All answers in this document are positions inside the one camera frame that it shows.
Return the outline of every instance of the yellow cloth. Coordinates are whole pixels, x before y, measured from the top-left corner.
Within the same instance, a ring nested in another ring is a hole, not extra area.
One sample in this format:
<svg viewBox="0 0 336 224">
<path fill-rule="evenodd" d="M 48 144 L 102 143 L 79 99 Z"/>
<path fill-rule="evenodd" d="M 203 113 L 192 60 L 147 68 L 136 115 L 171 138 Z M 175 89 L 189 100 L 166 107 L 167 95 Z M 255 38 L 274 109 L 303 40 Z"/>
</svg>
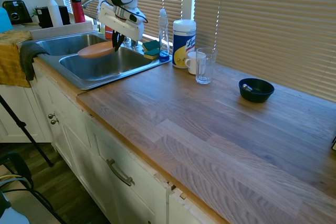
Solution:
<svg viewBox="0 0 336 224">
<path fill-rule="evenodd" d="M 0 34 L 0 84 L 30 87 L 20 66 L 17 43 L 31 38 L 29 31 L 7 31 Z"/>
</svg>

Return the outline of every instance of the sponge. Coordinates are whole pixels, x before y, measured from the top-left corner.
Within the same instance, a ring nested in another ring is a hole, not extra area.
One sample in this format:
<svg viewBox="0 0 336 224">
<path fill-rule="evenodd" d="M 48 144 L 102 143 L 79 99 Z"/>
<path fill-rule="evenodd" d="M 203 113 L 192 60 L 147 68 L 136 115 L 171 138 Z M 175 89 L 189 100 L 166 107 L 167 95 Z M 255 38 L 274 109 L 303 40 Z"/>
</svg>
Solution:
<svg viewBox="0 0 336 224">
<path fill-rule="evenodd" d="M 144 53 L 144 57 L 150 60 L 154 60 L 159 56 L 160 50 L 159 48 L 155 48 L 153 50 L 147 51 Z"/>
<path fill-rule="evenodd" d="M 148 41 L 142 44 L 143 49 L 145 50 L 145 52 L 151 51 L 153 49 L 159 48 L 160 47 L 160 43 L 157 40 L 152 40 L 152 41 Z"/>
</svg>

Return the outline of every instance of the black tripod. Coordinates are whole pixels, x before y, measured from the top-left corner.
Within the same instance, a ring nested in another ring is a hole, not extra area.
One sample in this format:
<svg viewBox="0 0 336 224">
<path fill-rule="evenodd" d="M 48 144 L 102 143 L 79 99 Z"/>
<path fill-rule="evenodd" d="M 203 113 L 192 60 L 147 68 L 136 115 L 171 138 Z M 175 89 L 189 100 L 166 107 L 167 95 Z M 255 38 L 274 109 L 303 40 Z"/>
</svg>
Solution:
<svg viewBox="0 0 336 224">
<path fill-rule="evenodd" d="M 37 145 L 37 143 L 35 142 L 35 140 L 33 139 L 33 137 L 30 135 L 30 133 L 25 128 L 27 124 L 25 122 L 22 122 L 22 121 L 19 120 L 19 118 L 14 113 L 14 111 L 9 107 L 9 105 L 2 98 L 1 95 L 0 95 L 0 103 L 5 108 L 5 110 L 8 112 L 8 114 L 11 115 L 11 117 L 13 118 L 13 120 L 16 122 L 17 126 L 19 126 L 21 128 L 21 130 L 26 134 L 27 138 L 29 138 L 29 140 L 34 145 L 34 147 L 38 150 L 38 152 L 40 152 L 41 156 L 45 159 L 45 161 L 48 163 L 48 165 L 50 167 L 54 166 L 54 164 L 48 159 L 48 157 L 46 156 L 46 154 L 41 150 L 41 148 Z"/>
</svg>

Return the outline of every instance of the yellow label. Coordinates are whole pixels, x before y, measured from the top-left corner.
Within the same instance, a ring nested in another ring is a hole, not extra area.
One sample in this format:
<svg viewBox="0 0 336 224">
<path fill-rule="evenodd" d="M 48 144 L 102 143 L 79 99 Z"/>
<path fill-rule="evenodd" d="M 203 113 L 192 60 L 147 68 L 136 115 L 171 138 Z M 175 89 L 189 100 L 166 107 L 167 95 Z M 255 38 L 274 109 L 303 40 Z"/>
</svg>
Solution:
<svg viewBox="0 0 336 224">
<path fill-rule="evenodd" d="M 184 61 L 187 59 L 186 52 L 185 52 L 186 47 L 183 46 L 176 50 L 174 54 L 174 61 L 177 66 L 184 67 Z"/>
</svg>

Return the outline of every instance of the kitchen sink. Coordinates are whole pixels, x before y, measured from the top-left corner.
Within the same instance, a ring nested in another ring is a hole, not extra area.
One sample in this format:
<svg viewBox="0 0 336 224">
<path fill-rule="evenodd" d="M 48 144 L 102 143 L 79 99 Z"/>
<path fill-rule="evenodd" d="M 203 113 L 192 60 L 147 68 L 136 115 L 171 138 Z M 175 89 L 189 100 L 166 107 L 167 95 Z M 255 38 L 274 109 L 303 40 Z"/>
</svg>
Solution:
<svg viewBox="0 0 336 224">
<path fill-rule="evenodd" d="M 96 59 L 85 59 L 78 55 L 62 58 L 59 63 L 82 80 L 96 81 L 125 73 L 151 63 L 152 60 L 128 48 Z"/>
<path fill-rule="evenodd" d="M 94 32 L 34 42 L 49 52 L 49 55 L 39 54 L 38 57 L 81 90 L 93 89 L 172 60 L 171 57 L 164 62 L 144 58 L 141 42 L 135 48 L 122 44 L 117 52 L 101 58 L 78 56 L 79 50 L 104 41 L 107 40 Z"/>
<path fill-rule="evenodd" d="M 50 55 L 61 56 L 76 54 L 80 49 L 104 42 L 106 40 L 93 34 L 79 34 L 76 36 L 58 37 L 37 42 Z"/>
</svg>

